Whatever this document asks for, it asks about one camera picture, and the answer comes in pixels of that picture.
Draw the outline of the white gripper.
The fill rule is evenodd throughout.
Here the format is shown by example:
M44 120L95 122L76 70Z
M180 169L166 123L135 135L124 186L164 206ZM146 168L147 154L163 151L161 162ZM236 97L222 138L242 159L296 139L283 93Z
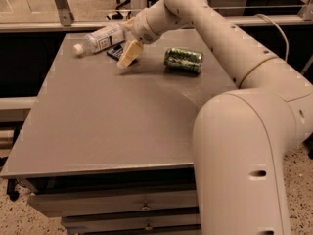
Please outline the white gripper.
M126 42L123 53L117 62L117 66L120 69L126 69L141 55L144 50L143 44L156 42L159 40L159 35L154 33L148 24L147 9L128 19L121 26L125 31L131 31L132 35L137 39Z

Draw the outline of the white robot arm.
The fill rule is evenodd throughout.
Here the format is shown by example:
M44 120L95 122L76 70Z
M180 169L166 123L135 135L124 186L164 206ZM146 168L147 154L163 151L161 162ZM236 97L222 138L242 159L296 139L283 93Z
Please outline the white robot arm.
M191 24L236 88L195 120L193 157L202 235L291 235L283 159L313 132L313 85L206 0L159 0L127 21L118 66Z

